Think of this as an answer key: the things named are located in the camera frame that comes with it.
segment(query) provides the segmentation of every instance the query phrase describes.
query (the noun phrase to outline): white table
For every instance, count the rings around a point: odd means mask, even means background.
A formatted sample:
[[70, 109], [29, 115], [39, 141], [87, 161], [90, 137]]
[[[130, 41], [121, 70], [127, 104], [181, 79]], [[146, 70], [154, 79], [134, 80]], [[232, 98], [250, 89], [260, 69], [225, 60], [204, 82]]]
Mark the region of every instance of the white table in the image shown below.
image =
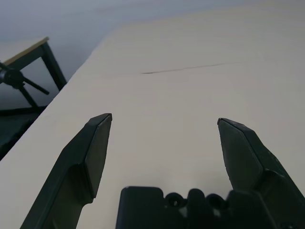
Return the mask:
[[106, 112], [106, 165], [78, 229], [114, 228], [125, 186], [225, 197], [218, 117], [254, 129], [305, 194], [303, 11], [266, 3], [114, 32], [0, 162], [0, 227], [22, 224], [63, 147]]

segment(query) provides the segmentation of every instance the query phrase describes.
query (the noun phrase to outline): tripod head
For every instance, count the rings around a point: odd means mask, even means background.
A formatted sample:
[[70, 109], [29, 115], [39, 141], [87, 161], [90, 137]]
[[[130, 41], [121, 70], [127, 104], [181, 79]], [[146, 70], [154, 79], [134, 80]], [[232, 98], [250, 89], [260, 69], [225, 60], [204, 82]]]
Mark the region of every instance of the tripod head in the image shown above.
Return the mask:
[[26, 98], [26, 100], [29, 102], [29, 104], [32, 107], [38, 107], [33, 98], [30, 96], [30, 94], [27, 92], [27, 90], [24, 88], [25, 83], [28, 83], [32, 87], [36, 88], [37, 90], [41, 91], [44, 94], [49, 94], [47, 90], [40, 87], [33, 81], [29, 80], [28, 78], [24, 77], [22, 72], [12, 69], [5, 64], [0, 62], [0, 84], [5, 83], [9, 86], [12, 86], [15, 89], [18, 89], [23, 96]]

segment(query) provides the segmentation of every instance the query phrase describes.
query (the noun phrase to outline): wooden tabletop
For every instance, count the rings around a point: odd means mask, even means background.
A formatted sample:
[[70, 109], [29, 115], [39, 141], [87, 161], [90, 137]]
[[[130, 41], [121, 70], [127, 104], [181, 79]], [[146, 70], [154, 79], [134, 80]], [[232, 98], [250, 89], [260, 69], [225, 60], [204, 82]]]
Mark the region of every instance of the wooden tabletop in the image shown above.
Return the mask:
[[49, 40], [48, 37], [18, 42], [0, 42], [0, 62], [8, 65]]
[[219, 117], [255, 130], [305, 194], [305, 15], [288, 4], [203, 11], [106, 38], [0, 161], [0, 227], [20, 227], [61, 150], [107, 112], [106, 164], [78, 229], [115, 228], [125, 186], [226, 197]]

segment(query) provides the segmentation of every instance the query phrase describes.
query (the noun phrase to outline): tripod leg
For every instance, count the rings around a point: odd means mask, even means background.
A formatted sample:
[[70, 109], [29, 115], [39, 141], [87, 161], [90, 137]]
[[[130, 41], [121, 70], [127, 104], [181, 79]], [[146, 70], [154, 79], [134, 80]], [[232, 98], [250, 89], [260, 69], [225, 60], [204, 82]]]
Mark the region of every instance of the tripod leg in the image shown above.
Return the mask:
[[35, 103], [35, 101], [33, 100], [33, 98], [30, 96], [30, 94], [28, 93], [27, 90], [25, 90], [25, 88], [22, 86], [19, 88], [19, 90], [21, 91], [21, 93], [23, 94], [23, 96], [26, 98], [26, 100], [29, 102], [29, 104], [34, 107], [37, 108], [37, 104]]
[[40, 87], [39, 85], [37, 85], [36, 83], [34, 83], [33, 81], [29, 80], [28, 78], [23, 77], [24, 82], [28, 83], [29, 85], [31, 85], [32, 87], [36, 88], [37, 90], [41, 91], [44, 94], [50, 94], [50, 92], [48, 92], [47, 90], [45, 90], [44, 88]]

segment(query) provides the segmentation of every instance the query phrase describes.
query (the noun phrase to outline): white wall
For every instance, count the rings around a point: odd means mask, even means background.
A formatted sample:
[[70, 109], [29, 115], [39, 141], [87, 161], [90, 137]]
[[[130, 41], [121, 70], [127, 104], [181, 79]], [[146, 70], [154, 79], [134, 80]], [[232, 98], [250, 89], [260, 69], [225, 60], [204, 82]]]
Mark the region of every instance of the white wall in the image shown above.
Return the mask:
[[[0, 40], [49, 36], [49, 44], [68, 80], [103, 37], [125, 23], [250, 1], [258, 0], [1, 0]], [[40, 59], [27, 66], [23, 73], [51, 91], [46, 96], [27, 87], [39, 105], [48, 104], [58, 93]], [[18, 91], [0, 84], [0, 110], [26, 106]]]

